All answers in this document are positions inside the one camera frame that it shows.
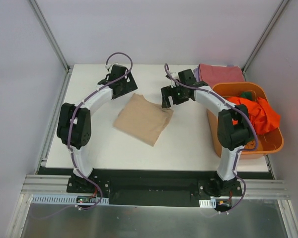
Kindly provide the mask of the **beige t shirt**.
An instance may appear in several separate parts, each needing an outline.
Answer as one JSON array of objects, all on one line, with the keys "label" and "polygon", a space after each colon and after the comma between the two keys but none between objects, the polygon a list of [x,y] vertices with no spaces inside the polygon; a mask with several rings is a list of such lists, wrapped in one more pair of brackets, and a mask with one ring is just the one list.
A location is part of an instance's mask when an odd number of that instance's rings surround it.
[{"label": "beige t shirt", "polygon": [[133,94],[119,112],[113,126],[142,142],[154,146],[173,116],[172,109],[149,102],[143,95]]}]

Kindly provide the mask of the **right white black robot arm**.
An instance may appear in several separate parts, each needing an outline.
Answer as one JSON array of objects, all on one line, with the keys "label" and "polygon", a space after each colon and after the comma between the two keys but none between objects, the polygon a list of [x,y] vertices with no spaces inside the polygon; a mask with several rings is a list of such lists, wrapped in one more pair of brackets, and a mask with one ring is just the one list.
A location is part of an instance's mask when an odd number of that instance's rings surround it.
[{"label": "right white black robot arm", "polygon": [[214,179],[207,182],[203,191],[213,197],[226,195],[237,182],[236,167],[245,145],[258,140],[248,108],[244,104],[229,102],[206,82],[197,81],[191,69],[175,73],[165,64],[164,70],[166,78],[172,82],[161,89],[163,108],[193,100],[218,116],[217,138],[222,147],[221,161]]}]

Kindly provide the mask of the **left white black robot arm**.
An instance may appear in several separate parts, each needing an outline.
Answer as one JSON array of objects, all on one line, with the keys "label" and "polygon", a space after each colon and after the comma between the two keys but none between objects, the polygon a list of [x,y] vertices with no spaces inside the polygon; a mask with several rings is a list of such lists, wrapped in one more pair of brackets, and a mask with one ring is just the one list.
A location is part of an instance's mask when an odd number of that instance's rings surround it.
[{"label": "left white black robot arm", "polygon": [[96,90],[76,104],[63,103],[57,125],[57,137],[66,145],[79,177],[78,187],[85,193],[92,192],[94,179],[90,178],[93,167],[88,158],[87,144],[92,136],[91,118],[104,104],[137,89],[131,70],[114,64],[109,73],[98,82]]}]

